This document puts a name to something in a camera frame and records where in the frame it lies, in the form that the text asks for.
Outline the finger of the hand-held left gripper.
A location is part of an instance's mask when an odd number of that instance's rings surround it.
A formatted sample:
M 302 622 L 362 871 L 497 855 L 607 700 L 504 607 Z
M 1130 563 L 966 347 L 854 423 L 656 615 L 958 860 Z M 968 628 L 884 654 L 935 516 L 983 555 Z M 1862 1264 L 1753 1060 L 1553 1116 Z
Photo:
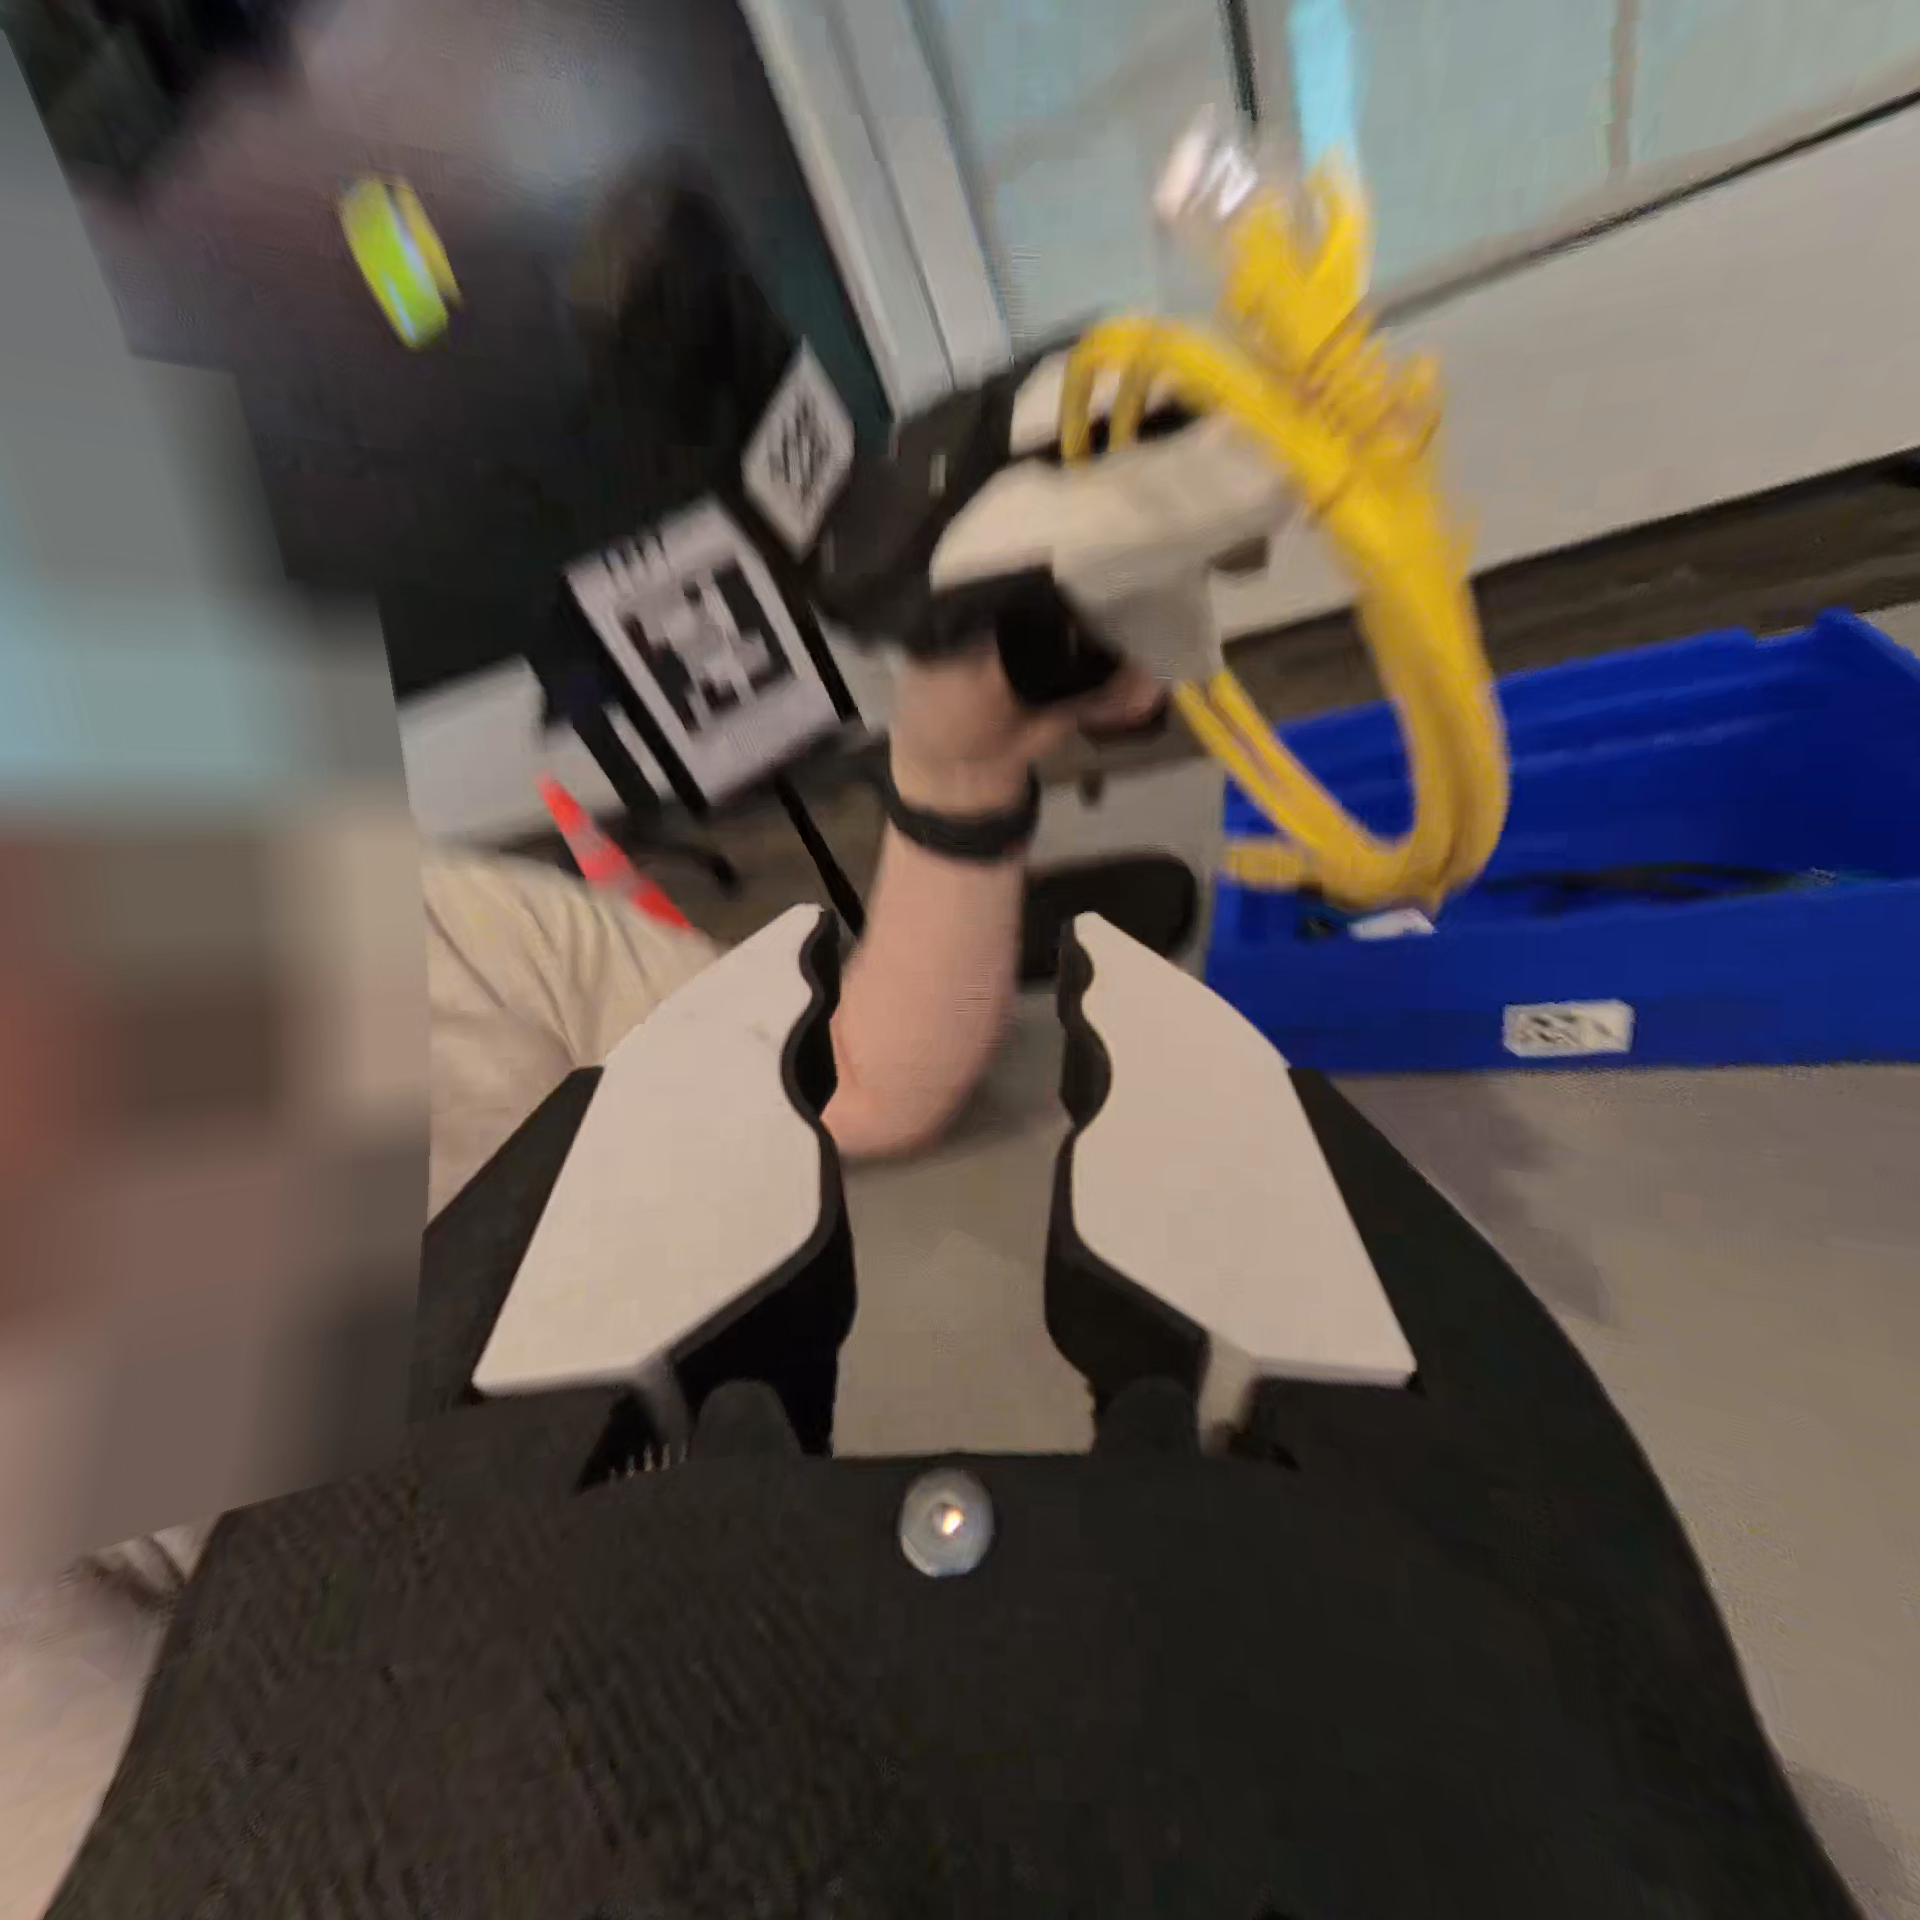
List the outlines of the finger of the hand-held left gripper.
M 1049 588 L 1094 640 L 1158 678 L 1221 667 L 1219 571 L 1255 571 L 1304 509 L 1234 423 L 1184 423 L 1073 462 L 1020 459 L 929 555 L 929 622 L 973 637 L 1014 583 Z
M 1010 422 L 1010 454 L 1020 459 L 1059 459 L 1062 456 L 1062 409 L 1063 409 L 1063 379 L 1068 360 L 1046 357 L 1036 368 L 1026 373 L 1012 422 Z M 1112 452 L 1112 409 L 1121 398 L 1121 373 L 1105 368 L 1089 381 L 1089 459 L 1105 459 Z M 1200 448 L 1211 452 L 1223 440 L 1223 428 L 1181 400 L 1181 396 L 1165 381 L 1156 379 L 1147 388 L 1142 415 L 1137 437 L 1121 452 L 1169 452 L 1169 448 Z

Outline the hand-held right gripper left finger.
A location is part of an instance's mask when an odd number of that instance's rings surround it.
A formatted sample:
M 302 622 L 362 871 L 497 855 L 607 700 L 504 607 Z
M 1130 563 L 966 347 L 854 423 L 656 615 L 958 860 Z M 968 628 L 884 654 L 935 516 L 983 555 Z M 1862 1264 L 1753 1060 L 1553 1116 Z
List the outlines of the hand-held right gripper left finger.
M 731 1382 L 827 1453 L 854 1264 L 830 1014 L 838 920 L 799 904 L 625 1036 L 473 1367 L 481 1397 L 611 1388 L 660 1443 Z

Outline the black wristband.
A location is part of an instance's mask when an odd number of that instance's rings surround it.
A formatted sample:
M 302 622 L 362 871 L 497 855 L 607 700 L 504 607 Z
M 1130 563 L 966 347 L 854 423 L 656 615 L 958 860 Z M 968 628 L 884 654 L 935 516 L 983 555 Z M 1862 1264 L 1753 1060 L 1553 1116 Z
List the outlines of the black wristband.
M 892 773 L 878 781 L 880 812 L 897 840 L 954 865 L 1001 865 L 1022 860 L 1040 820 L 1040 781 L 1026 773 L 1020 800 L 958 812 L 924 806 L 897 791 Z

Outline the person's left forearm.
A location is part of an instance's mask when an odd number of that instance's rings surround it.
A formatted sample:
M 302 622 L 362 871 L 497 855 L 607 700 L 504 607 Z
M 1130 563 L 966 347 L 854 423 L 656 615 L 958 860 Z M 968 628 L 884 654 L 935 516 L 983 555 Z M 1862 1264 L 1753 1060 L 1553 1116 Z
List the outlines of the person's left forearm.
M 1028 853 L 966 861 L 880 831 L 830 1022 L 823 1125 L 849 1162 L 924 1150 L 986 1079 L 1020 997 Z

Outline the blue storage bin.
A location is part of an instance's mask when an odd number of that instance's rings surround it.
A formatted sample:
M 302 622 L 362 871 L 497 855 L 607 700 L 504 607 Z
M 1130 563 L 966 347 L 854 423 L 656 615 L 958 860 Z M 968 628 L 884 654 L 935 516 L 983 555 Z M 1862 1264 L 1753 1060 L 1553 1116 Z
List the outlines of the blue storage bin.
M 1472 889 L 1352 913 L 1219 874 L 1200 976 L 1323 1074 L 1915 1060 L 1915 657 L 1852 611 L 1500 678 Z

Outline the person's leg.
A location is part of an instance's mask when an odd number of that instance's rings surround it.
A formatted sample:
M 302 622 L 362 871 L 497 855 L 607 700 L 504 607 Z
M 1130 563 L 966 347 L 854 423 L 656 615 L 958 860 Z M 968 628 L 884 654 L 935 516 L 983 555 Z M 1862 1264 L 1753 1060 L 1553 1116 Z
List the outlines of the person's leg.
M 577 1068 L 720 956 L 531 860 L 422 853 L 428 1187 L 443 1204 Z

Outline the person's black shirt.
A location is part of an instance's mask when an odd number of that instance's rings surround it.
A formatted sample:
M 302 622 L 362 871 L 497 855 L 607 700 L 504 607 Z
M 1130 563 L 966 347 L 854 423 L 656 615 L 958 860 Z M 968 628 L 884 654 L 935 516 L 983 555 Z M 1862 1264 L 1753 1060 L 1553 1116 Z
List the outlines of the person's black shirt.
M 720 350 L 650 373 L 603 334 L 650 190 L 705 193 L 884 423 L 740 3 L 2 3 L 2 37 L 130 357 L 216 381 L 257 543 L 379 611 L 402 700 L 708 486 Z

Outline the grey desk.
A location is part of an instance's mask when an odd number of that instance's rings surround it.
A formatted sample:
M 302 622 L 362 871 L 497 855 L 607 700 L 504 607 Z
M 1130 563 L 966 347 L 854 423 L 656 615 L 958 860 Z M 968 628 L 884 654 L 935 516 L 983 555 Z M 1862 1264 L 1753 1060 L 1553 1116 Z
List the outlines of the grey desk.
M 849 1175 L 842 1453 L 1063 1453 L 1040 1330 L 1062 1031 Z M 1558 1316 L 1663 1476 L 1764 1723 L 1876 1916 L 1915 1916 L 1915 1070 L 1369 1079 L 1343 1095 Z

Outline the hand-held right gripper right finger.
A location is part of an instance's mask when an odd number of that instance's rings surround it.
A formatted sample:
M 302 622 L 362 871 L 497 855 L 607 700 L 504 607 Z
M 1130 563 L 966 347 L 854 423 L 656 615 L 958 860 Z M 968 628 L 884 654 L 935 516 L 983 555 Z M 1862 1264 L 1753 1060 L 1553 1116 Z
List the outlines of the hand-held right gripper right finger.
M 1169 1382 L 1223 1448 L 1270 1385 L 1404 1392 L 1411 1339 L 1282 1056 L 1096 913 L 1062 933 L 1056 1005 L 1040 1302 L 1094 1409 Z

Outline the person's left hand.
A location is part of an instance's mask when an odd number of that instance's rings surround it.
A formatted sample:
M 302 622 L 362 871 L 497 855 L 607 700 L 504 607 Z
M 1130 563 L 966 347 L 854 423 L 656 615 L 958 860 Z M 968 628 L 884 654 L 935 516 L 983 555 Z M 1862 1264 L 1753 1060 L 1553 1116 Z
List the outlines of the person's left hand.
M 1165 686 L 1122 663 L 1101 689 L 1033 710 L 1014 700 L 996 648 L 897 669 L 888 726 L 888 781 L 897 800 L 945 820 L 986 820 L 1026 806 L 1037 768 L 1076 739 L 1147 728 Z

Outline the large window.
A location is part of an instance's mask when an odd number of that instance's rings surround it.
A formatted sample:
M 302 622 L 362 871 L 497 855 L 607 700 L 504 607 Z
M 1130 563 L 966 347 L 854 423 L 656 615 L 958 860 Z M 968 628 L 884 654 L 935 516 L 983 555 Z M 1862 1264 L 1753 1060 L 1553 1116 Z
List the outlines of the large window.
M 1558 223 L 1915 62 L 1915 3 L 906 3 L 1014 344 L 1189 310 L 1151 184 L 1200 110 L 1345 157 L 1373 276 Z

